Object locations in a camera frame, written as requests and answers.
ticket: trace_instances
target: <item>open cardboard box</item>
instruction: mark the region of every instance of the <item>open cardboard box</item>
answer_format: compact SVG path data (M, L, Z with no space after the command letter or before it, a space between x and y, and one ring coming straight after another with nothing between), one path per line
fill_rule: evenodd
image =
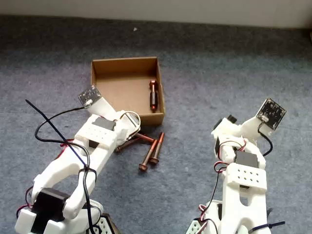
M165 115L165 99L157 57L93 60L91 85L116 111L135 111L142 125L160 125ZM150 109L150 81L158 83L158 108Z

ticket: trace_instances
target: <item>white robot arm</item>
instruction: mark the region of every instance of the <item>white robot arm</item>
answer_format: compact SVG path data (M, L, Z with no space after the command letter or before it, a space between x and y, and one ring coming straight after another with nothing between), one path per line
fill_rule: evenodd
M61 156L36 176L32 190L32 209L21 210L15 225L19 234L85 233L90 228L90 221L87 209L84 208L86 194L83 180L85 179L89 195L94 189L97 175L114 149L140 130L140 119L136 113L116 112L96 87L92 86L81 93L79 99L91 116L76 133L72 143L85 147L89 157L82 147L72 145L78 157L66 146ZM52 189L56 183L69 175L78 175L78 185L71 195ZM109 220L100 217L103 213L101 204L92 200L90 203L92 224L95 225L97 220L102 219L102 231L114 233L112 225L107 223Z
M236 125L233 116L220 120L212 135L215 139L214 164L223 178L223 198L200 205L201 215L194 219L186 234L270 234L270 228L284 224L268 224L266 197L266 161L264 156L273 145L267 136L277 128L286 111L270 98L262 104L257 115L241 125ZM257 138L264 137L270 150L262 154L257 147ZM240 198L247 199L242 204Z

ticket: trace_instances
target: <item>copper bolt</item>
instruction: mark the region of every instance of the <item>copper bolt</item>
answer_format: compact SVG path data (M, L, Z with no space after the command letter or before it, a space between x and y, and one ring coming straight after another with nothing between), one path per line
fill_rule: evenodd
M150 160L149 160L153 164L157 164L159 162L158 157L159 157L159 152L160 152L160 149L161 149L162 142L164 141L164 136L165 136L164 133L160 133L158 144L156 146L154 156L151 157Z
M142 140L148 141L150 143L153 143L155 141L155 139L150 138L150 137L143 135L143 134L140 134L140 133L137 133L135 136L138 138L141 138Z
M117 146L115 149L115 152L119 153L123 148L126 148L129 145L132 145L133 143L137 142L138 140L140 140L140 138L133 138L129 141L126 141L122 145Z
M148 163L148 160L150 159L150 156L152 155L153 151L154 151L154 148L156 147L157 145L157 140L154 140L152 146L150 147L150 150L147 152L146 156L145 156L145 159L144 161L139 164L139 169L143 172L147 171L147 163Z
M151 93L150 93L150 107L152 112L155 112L157 110L158 107L158 93L156 92L156 90L158 89L158 84L156 82L156 80L151 80L150 82L150 89L151 89Z

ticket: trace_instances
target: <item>black cable tie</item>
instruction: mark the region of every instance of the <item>black cable tie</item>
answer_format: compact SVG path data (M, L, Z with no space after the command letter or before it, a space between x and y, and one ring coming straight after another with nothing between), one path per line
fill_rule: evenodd
M281 221L281 222L277 222L277 223L267 223L267 224L263 224L263 225L260 225L260 226L257 226L257 227L254 227L252 229L250 229L248 231L248 233L253 233L254 231L257 231L259 229L262 229L262 228L272 228L272 227L276 227L276 226L280 226L280 225L284 225L286 222L285 221Z
M90 171L90 172L93 172L94 174L96 174L96 181L97 181L97 177L98 177L97 172L96 172L96 170L94 170L90 167L83 167L82 169L80 169L78 172L78 176L79 176L80 172L86 172L86 171Z

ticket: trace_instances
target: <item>red wire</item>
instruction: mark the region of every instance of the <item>red wire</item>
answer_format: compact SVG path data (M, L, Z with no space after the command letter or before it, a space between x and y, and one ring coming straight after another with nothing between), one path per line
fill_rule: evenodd
M216 170L215 167L216 167L217 165L219 165L219 164L225 164L226 167L229 165L228 163L223 162L223 161L217 161L217 162L215 162L215 163L214 163L214 171L217 172L217 173L221 173L221 172L223 172L224 170L226 170L226 168L220 168L219 170Z
M65 149L68 147L68 145L66 145L65 143L61 144L60 146L61 147L65 146L65 147L62 149L62 151L58 154L58 156L54 160L58 159L64 153Z
M21 209L23 209L23 208L25 208L25 207L28 207L28 205L27 205L27 204L26 204L26 205L22 205L22 206L20 206L20 207L17 209L17 211L16 211L16 218L19 217L19 212L21 211Z
M227 142L234 142L234 143L240 145L241 148L244 147L244 146L242 146L241 144L239 144L238 142L233 141L233 140L227 140L227 141L222 142L222 143L219 145L219 151L218 151L218 158L219 158L219 160L222 160L222 159L220 158L221 145L224 144L224 143L227 143Z

